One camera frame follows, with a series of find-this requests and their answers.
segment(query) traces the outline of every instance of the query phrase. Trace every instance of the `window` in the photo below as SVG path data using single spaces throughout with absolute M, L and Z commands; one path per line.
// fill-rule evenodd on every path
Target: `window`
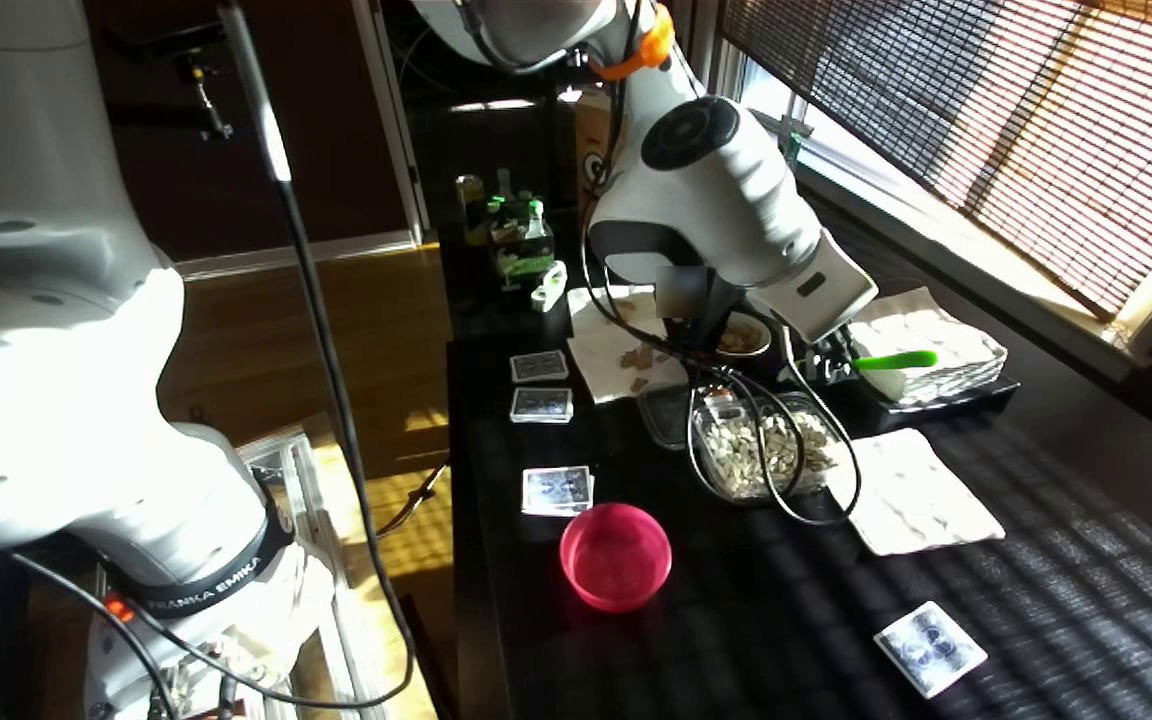
M 1098 341 L 1152 341 L 1152 0 L 727 0 L 719 34 Z M 736 96 L 762 96 L 741 67 Z

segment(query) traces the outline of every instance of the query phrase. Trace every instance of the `small card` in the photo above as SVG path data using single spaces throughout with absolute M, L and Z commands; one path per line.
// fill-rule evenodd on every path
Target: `small card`
M 563 353 L 523 353 L 523 357 L 506 357 L 506 377 L 512 377 L 516 386 L 567 382 L 567 357 L 563 357 Z
M 988 651 L 937 602 L 901 615 L 872 641 L 926 702 L 988 661 Z
M 571 390 L 516 390 L 506 405 L 512 426 L 571 426 Z
M 523 516 L 579 516 L 593 509 L 588 465 L 523 467 Z

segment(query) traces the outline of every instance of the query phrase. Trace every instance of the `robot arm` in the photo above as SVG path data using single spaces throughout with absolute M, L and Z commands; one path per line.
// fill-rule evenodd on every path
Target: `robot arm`
M 659 3 L 414 0 L 414 9 L 466 60 L 532 73 L 583 47 L 604 81 L 624 81 L 613 176 L 583 230 L 583 243 L 613 275 L 659 286 L 713 269 L 804 341 L 836 333 L 875 297 L 862 269 L 821 230 L 755 116 L 700 89 Z

